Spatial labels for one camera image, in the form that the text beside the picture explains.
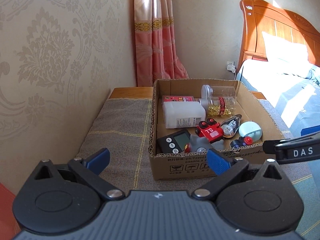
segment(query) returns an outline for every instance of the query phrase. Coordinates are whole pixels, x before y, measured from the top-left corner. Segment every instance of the pink curtain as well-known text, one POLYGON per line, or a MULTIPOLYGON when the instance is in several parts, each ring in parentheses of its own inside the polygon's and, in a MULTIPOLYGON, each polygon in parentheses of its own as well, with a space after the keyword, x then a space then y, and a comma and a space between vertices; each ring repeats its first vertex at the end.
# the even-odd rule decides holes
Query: pink curtain
POLYGON ((172 0, 134 0, 138 86, 188 78, 176 55, 172 0))

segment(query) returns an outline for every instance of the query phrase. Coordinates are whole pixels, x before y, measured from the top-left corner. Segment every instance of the headboard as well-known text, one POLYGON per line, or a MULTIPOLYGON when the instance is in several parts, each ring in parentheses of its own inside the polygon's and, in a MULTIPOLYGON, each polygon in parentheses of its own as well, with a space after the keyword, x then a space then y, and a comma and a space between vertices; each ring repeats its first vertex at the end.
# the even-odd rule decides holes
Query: headboard
POLYGON ((305 18, 264 0, 241 0, 240 8, 244 27, 237 72, 246 59, 267 60, 262 31, 305 44, 309 62, 320 66, 320 33, 305 18))

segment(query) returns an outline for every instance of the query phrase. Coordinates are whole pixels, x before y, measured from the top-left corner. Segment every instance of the corrugated cardboard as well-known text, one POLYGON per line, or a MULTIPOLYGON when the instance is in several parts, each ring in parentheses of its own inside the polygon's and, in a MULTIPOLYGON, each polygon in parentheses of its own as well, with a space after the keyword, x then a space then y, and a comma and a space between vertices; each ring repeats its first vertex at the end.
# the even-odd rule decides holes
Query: corrugated cardboard
MULTIPOLYGON (((201 97, 202 85, 234 86, 236 89, 236 112, 241 114, 241 123, 254 121, 262 128, 261 140, 254 145, 232 149, 230 142, 238 139, 237 133, 233 138, 225 140, 226 150, 220 151, 226 156, 243 157, 251 163, 262 164, 267 158, 274 158, 262 150, 264 140, 283 139, 283 135, 263 108, 255 96, 239 81, 227 81, 217 79, 180 79, 180 80, 157 80, 153 85, 153 102, 151 131, 149 141, 149 159, 152 175, 158 179, 190 179, 214 176, 206 164, 206 153, 189 154, 162 154, 156 145, 156 139, 174 133, 180 129, 166 129, 162 110, 162 96, 193 96, 201 97)), ((223 122, 227 117, 217 116, 217 122, 223 122)), ((188 128, 191 134, 195 134, 195 127, 188 128)))

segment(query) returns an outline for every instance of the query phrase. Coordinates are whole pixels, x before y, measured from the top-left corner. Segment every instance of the red toy car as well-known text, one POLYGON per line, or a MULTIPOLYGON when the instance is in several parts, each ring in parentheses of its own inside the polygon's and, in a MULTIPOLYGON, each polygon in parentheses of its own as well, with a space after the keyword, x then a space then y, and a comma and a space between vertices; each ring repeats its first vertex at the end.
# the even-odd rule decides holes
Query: red toy car
POLYGON ((220 141, 223 137, 223 129, 220 127, 220 123, 213 118, 208 118, 207 122, 201 121, 195 132, 199 137, 206 137, 210 143, 220 141))

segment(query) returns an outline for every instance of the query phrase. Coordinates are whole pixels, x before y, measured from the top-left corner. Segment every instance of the table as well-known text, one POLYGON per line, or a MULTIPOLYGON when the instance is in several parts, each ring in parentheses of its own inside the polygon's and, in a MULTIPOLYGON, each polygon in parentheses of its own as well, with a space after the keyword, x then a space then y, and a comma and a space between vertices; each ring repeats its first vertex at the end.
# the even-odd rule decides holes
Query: table
MULTIPOLYGON (((251 91, 257 99, 266 99, 260 92, 251 91)), ((153 87, 115 88, 110 98, 152 98, 153 87)))

